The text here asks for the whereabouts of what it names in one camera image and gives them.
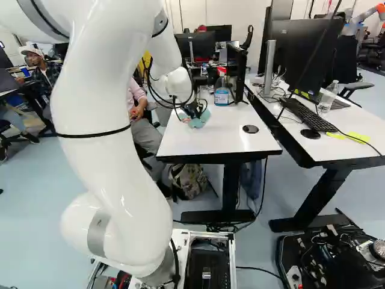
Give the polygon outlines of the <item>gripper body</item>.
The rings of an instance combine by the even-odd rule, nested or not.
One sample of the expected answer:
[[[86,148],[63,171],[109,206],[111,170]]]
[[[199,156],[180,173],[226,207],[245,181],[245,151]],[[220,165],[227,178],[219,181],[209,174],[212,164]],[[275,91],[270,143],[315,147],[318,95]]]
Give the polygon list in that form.
[[[205,112],[206,106],[198,102],[192,102],[183,107],[183,111],[190,117],[190,119],[199,119]]]

